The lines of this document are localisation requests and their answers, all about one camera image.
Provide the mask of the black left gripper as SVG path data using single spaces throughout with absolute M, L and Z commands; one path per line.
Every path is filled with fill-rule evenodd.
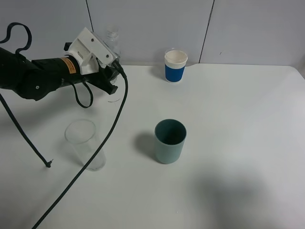
M 31 63 L 45 72 L 48 86 L 53 83 L 55 88 L 60 88 L 88 82 L 109 95 L 114 94 L 118 87 L 113 82 L 117 78 L 118 72 L 114 68 L 102 68 L 94 58 L 90 60 L 93 61 L 97 69 L 88 74 L 81 69 L 81 66 L 71 54 L 61 58 L 32 60 Z

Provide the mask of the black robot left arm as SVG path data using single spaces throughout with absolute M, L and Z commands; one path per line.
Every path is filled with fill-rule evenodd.
M 75 58 L 27 60 L 21 53 L 0 49 L 0 87 L 12 90 L 24 99 L 38 101 L 48 93 L 65 86 L 90 83 L 108 94 L 117 86 L 110 83 L 110 67 L 99 67 L 96 73 L 82 75 Z

